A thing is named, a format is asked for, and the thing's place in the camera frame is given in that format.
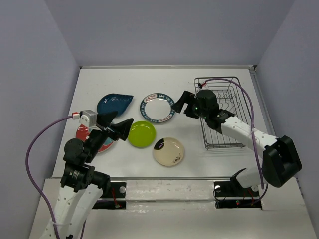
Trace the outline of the lime green plate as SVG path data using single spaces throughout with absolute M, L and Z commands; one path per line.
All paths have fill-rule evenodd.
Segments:
M 156 137 L 155 127 L 147 121 L 137 121 L 132 124 L 128 141 L 137 148 L 150 146 Z

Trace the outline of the red and teal plate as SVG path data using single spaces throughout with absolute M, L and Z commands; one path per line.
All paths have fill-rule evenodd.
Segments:
M 90 135 L 92 130 L 93 130 L 92 128 L 88 128 L 88 127 L 86 127 L 86 126 L 81 124 L 77 128 L 75 137 L 84 142 L 85 140 L 87 140 L 89 138 L 89 135 Z M 105 140 L 104 144 L 98 150 L 98 153 L 102 153 L 102 152 L 108 150 L 110 147 L 112 147 L 113 144 L 114 144 L 114 141 L 112 139 L 110 139 L 110 138 L 107 138 Z

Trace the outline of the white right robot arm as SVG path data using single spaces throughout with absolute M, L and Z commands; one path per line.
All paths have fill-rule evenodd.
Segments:
M 211 90 L 201 90 L 197 94 L 184 91 L 180 99 L 171 107 L 182 111 L 194 119 L 204 119 L 207 126 L 219 134 L 228 136 L 254 152 L 255 168 L 243 168 L 232 175 L 229 189 L 234 195 L 243 194 L 247 188 L 270 184 L 280 188 L 301 169 L 302 164 L 291 138 L 276 137 L 246 124 L 232 112 L 219 107 L 217 97 Z

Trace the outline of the white plate green lettered rim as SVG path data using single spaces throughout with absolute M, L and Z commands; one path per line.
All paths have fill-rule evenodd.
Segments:
M 152 93 L 141 101 L 140 113 L 146 121 L 164 123 L 175 115 L 173 105 L 174 100 L 170 96 L 164 93 Z

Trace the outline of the dark blue leaf-shaped plate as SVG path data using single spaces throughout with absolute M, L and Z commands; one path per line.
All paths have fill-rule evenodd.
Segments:
M 106 114 L 117 111 L 117 117 L 120 117 L 132 102 L 134 96 L 123 94 L 107 94 L 97 103 L 97 113 Z

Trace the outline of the beige plate with flowers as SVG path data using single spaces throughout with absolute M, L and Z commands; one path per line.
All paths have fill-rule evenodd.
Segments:
M 173 167 L 182 162 L 184 146 L 172 137 L 164 137 L 156 142 L 153 155 L 157 163 L 165 167 Z

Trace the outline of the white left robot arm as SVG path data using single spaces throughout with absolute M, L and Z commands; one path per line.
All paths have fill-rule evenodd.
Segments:
M 109 194 L 110 176 L 98 172 L 91 162 L 107 139 L 125 141 L 133 118 L 113 123 L 117 111 L 98 114 L 92 110 L 73 113 L 72 118 L 90 128 L 85 141 L 72 138 L 65 143 L 64 172 L 55 207 L 49 208 L 51 220 L 44 229 L 43 239 L 75 239 L 100 197 Z

